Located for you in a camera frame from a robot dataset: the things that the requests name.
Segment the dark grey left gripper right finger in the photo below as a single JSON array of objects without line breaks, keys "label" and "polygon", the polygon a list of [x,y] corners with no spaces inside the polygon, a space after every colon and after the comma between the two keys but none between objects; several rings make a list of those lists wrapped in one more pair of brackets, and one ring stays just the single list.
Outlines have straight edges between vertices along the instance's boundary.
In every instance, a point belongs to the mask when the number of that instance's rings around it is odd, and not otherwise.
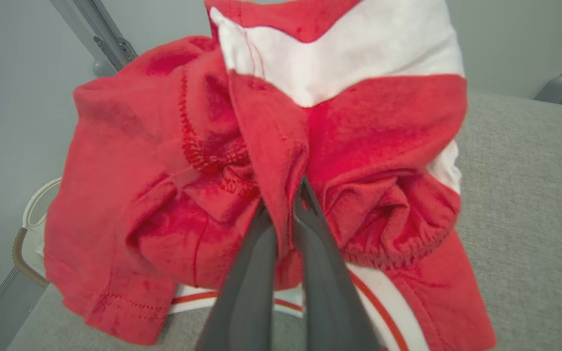
[{"label": "dark grey left gripper right finger", "polygon": [[379,351],[373,324],[306,176],[292,205],[292,239],[302,259],[306,349]]}]

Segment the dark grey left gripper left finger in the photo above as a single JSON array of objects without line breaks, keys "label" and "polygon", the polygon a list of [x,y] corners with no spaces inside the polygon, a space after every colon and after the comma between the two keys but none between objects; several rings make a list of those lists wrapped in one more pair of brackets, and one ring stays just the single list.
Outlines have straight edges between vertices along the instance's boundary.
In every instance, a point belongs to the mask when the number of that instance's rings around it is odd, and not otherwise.
[{"label": "dark grey left gripper left finger", "polygon": [[199,351],[269,351],[277,237],[263,200],[197,342]]}]

